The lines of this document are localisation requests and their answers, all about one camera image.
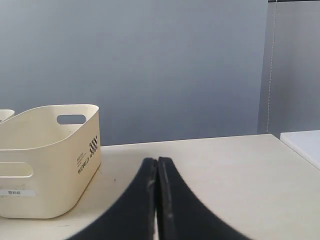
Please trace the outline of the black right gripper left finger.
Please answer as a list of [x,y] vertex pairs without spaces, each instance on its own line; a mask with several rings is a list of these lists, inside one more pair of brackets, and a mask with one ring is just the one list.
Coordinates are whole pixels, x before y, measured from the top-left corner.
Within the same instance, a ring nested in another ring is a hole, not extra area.
[[158,161],[143,159],[124,193],[93,223],[70,240],[152,240]]

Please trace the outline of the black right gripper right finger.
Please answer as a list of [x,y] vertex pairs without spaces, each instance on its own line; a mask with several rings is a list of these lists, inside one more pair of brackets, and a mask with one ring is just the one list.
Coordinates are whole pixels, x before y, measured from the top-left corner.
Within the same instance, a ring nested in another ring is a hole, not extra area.
[[157,225],[160,240],[248,240],[211,212],[192,192],[169,157],[157,167]]

